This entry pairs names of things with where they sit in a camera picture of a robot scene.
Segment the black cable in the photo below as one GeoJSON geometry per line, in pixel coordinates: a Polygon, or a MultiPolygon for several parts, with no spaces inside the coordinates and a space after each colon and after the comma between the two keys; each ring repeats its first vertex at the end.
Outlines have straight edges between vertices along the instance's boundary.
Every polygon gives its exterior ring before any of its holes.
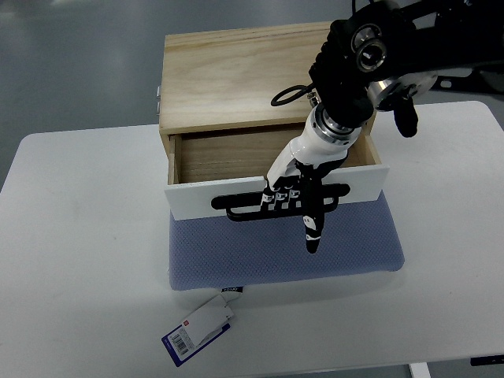
{"type": "Polygon", "coordinates": [[[304,95],[307,95],[314,88],[315,88],[315,86],[313,85],[313,83],[311,83],[308,86],[306,86],[306,85],[294,85],[293,87],[284,89],[279,94],[277,94],[275,97],[273,97],[273,99],[271,100],[271,106],[286,105],[286,104],[288,104],[290,102],[293,102],[294,100],[297,100],[298,98],[301,98],[304,95]],[[280,100],[284,95],[288,95],[289,93],[294,92],[294,91],[297,91],[297,92],[294,93],[291,97],[287,97],[284,100],[280,100]]]}

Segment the price tag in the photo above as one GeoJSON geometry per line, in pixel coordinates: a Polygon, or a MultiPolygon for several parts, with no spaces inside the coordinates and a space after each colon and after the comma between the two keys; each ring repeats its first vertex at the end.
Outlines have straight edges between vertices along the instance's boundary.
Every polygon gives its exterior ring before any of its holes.
{"type": "Polygon", "coordinates": [[[175,365],[181,366],[226,332],[233,316],[224,298],[218,295],[184,319],[161,341],[175,365]]]}

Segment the wooden lid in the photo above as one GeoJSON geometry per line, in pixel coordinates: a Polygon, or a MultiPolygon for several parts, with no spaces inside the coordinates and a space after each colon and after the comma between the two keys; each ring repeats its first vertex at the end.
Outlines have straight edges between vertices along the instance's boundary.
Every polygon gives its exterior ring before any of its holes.
{"type": "Polygon", "coordinates": [[[168,35],[161,84],[162,135],[305,122],[306,99],[271,99],[308,85],[329,23],[168,35]]]}

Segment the drawer front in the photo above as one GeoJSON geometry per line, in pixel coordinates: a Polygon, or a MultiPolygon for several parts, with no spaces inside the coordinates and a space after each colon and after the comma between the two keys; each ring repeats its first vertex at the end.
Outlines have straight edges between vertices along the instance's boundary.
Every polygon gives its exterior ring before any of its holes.
{"type": "MultiPolygon", "coordinates": [[[[387,165],[366,165],[336,169],[327,175],[323,183],[347,183],[350,193],[340,199],[340,203],[376,201],[384,185],[389,167],[387,165]]],[[[180,183],[169,185],[165,190],[173,217],[178,220],[205,217],[222,217],[225,210],[215,210],[210,205],[219,195],[235,195],[262,191],[266,185],[262,176],[241,179],[206,181],[201,183],[180,183]]]]}

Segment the barcode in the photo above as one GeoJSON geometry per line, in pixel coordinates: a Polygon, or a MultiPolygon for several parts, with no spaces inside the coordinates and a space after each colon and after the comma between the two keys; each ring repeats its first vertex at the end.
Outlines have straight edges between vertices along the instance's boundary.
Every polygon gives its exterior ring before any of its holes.
{"type": "Polygon", "coordinates": [[[179,350],[181,356],[184,356],[189,350],[186,346],[186,343],[182,340],[180,335],[176,335],[172,337],[172,342],[175,345],[176,349],[179,350]]]}

